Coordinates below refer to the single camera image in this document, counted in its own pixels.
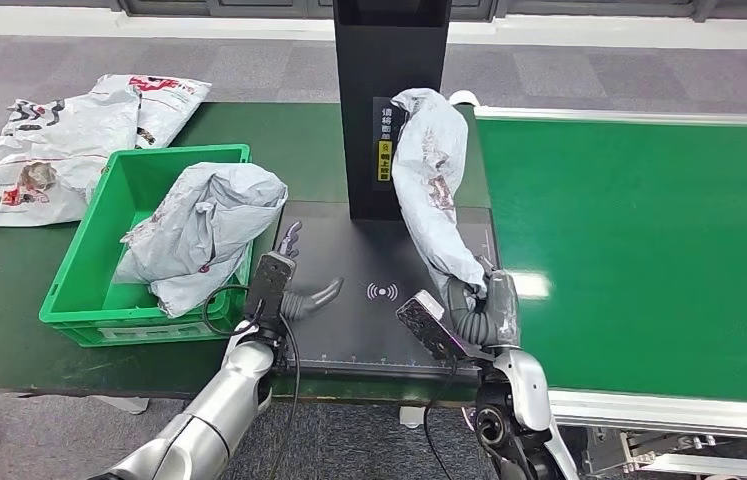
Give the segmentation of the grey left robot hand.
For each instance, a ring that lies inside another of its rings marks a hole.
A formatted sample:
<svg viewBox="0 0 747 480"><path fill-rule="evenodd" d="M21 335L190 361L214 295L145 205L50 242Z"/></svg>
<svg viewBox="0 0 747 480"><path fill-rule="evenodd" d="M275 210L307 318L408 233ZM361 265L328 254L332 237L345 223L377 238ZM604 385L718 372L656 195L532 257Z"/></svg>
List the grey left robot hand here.
<svg viewBox="0 0 747 480"><path fill-rule="evenodd" d="M299 255L299 250L295 248L295 245L299 240L301 228L301 221L296 221L287 228L276 249L280 256L289 260L296 259ZM296 322L308 318L334 301L339 296L343 284L344 279L336 277L326 287L310 295L303 295L295 291L285 291L280 312L288 322Z"/></svg>

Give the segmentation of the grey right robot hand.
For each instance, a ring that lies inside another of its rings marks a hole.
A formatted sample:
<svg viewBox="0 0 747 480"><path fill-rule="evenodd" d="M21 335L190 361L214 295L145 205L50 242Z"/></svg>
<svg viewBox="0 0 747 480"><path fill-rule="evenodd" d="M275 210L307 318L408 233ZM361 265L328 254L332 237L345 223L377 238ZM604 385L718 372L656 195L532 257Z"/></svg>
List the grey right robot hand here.
<svg viewBox="0 0 747 480"><path fill-rule="evenodd" d="M511 271L493 266L484 257L485 294L473 284L451 277L447 283L448 306L455 332L480 347L519 347L519 297Z"/></svg>

